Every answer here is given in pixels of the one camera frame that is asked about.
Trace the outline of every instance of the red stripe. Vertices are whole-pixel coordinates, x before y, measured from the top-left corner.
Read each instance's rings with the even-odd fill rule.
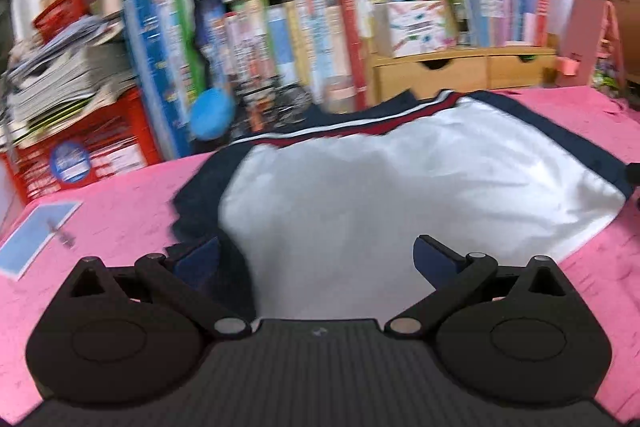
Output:
[[[260,138],[258,136],[256,137],[254,143],[255,144],[268,143],[270,145],[275,145],[277,147],[286,147],[288,145],[292,145],[294,143],[302,142],[312,138],[349,136],[351,134],[370,134],[370,135],[386,134],[389,131],[393,131],[396,127],[399,127],[402,124],[411,122],[413,120],[417,120],[418,118],[422,118],[424,116],[431,116],[432,114],[435,114],[438,111],[441,111],[443,109],[449,109],[454,105],[456,105],[456,102],[462,96],[464,96],[463,93],[452,92],[442,102],[434,103],[433,105],[427,105],[426,107],[423,107],[420,110],[411,112],[409,114],[404,114],[402,116],[397,116],[395,118],[390,118],[388,120],[373,122],[369,124],[354,125],[351,127],[341,127],[339,129],[330,129],[326,131],[320,130],[318,132],[303,134],[301,136],[294,136],[291,138],[287,138],[287,137]]]

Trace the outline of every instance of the red book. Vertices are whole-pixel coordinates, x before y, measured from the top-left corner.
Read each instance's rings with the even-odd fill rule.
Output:
[[[546,16],[549,12],[549,0],[538,0],[536,6],[536,38],[535,46],[546,44]]]
[[[360,37],[356,22],[356,5],[354,0],[340,0],[344,33],[351,62],[353,87],[356,89],[356,110],[367,108],[367,80],[364,76],[364,62],[360,54]]]

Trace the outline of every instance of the wooden drawer organizer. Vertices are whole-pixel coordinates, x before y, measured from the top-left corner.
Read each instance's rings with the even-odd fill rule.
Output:
[[[453,48],[399,58],[372,54],[371,102],[384,102],[406,89],[417,98],[429,98],[441,89],[535,86],[546,81],[555,60],[555,50],[530,46]]]

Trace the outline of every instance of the blue round sticker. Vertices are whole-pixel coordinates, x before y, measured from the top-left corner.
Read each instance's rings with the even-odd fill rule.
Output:
[[[49,164],[53,176],[65,183],[82,181],[91,171],[89,153],[75,142],[62,142],[56,146]]]

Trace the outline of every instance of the wooden drawer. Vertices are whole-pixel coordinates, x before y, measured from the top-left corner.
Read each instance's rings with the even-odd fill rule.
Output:
[[[537,86],[545,82],[547,70],[553,70],[555,55],[535,55],[533,60],[526,60],[530,55],[498,55],[487,57],[489,60],[489,86],[499,87]]]
[[[469,92],[487,89],[486,57],[445,58],[379,66],[374,71],[380,102],[411,89],[430,98],[441,89]]]

